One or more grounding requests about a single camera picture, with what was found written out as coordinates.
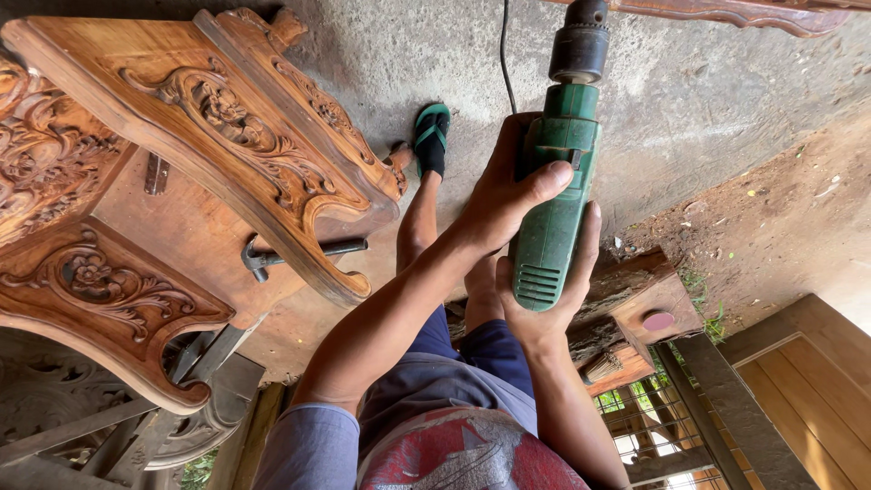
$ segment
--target drill body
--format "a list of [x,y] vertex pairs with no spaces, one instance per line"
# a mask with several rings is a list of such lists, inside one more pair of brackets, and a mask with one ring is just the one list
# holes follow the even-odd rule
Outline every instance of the drill body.
[[576,0],[566,11],[550,60],[551,86],[542,117],[532,122],[517,159],[520,181],[555,160],[571,163],[571,184],[556,198],[539,204],[523,218],[511,242],[514,297],[527,310],[544,311],[556,304],[577,242],[590,194],[601,125],[595,120],[608,31],[607,4]]

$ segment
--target black cable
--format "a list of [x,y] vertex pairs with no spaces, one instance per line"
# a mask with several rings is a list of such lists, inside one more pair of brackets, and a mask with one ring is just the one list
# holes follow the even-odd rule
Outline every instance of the black cable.
[[502,40],[499,42],[499,62],[502,64],[502,76],[505,78],[505,88],[508,89],[508,98],[511,100],[511,113],[517,114],[517,104],[514,102],[514,91],[511,90],[511,78],[508,76],[508,66],[505,64],[505,31],[508,30],[508,0],[505,0],[505,8],[502,15]]

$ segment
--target hammer head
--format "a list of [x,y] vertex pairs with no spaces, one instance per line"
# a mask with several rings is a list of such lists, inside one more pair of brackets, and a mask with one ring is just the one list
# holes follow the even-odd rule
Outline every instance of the hammer head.
[[266,257],[263,254],[255,255],[253,253],[255,240],[257,240],[256,234],[254,234],[251,240],[248,241],[248,244],[242,249],[242,263],[245,265],[246,269],[254,274],[254,279],[257,279],[257,282],[266,282],[269,278],[269,273],[267,273],[266,264],[263,260]]

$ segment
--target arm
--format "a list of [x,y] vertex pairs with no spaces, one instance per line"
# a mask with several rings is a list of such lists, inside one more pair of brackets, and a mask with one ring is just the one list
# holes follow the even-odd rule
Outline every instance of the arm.
[[550,310],[534,312],[517,304],[511,291],[512,265],[496,266],[496,287],[505,319],[530,366],[536,395],[538,437],[593,488],[628,488],[629,477],[613,439],[569,355],[565,329],[590,289],[598,257],[602,217],[595,202],[587,205],[584,225],[563,294]]
[[567,162],[514,182],[517,142],[534,116],[505,120],[463,213],[414,263],[333,327],[306,368],[292,405],[326,402],[354,413],[365,390],[399,361],[454,284],[508,243],[532,207],[569,185]]

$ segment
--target hammer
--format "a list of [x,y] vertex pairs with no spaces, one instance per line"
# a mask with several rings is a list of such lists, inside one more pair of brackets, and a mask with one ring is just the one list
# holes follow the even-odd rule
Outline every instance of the hammer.
[[[253,255],[254,241],[257,240],[257,235],[242,249],[242,263],[245,268],[254,273],[254,278],[257,282],[266,282],[269,279],[266,266],[276,263],[284,263],[285,260],[279,257],[274,252],[261,252]],[[347,252],[356,252],[359,250],[368,250],[369,242],[365,238],[354,238],[345,242],[333,242],[321,245],[321,250],[324,255],[346,254]]]

